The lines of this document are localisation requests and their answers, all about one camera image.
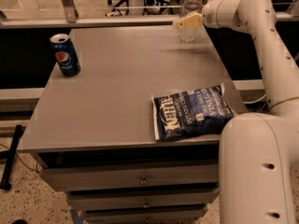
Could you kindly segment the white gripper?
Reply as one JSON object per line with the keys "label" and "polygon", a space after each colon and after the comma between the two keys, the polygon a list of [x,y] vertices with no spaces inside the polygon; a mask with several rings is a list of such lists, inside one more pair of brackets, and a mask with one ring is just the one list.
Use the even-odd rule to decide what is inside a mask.
{"label": "white gripper", "polygon": [[236,29],[240,25],[237,8],[240,0],[207,0],[202,15],[196,11],[173,22],[176,29],[193,29],[203,24],[208,28]]}

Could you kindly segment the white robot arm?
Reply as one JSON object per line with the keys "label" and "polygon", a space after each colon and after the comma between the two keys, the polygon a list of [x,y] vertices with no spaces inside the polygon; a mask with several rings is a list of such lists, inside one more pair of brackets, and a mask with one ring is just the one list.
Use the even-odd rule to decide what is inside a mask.
{"label": "white robot arm", "polygon": [[208,0],[177,29],[230,28],[251,36],[268,110],[231,119],[219,144],[221,224],[296,224],[291,170],[299,162],[299,67],[271,0]]}

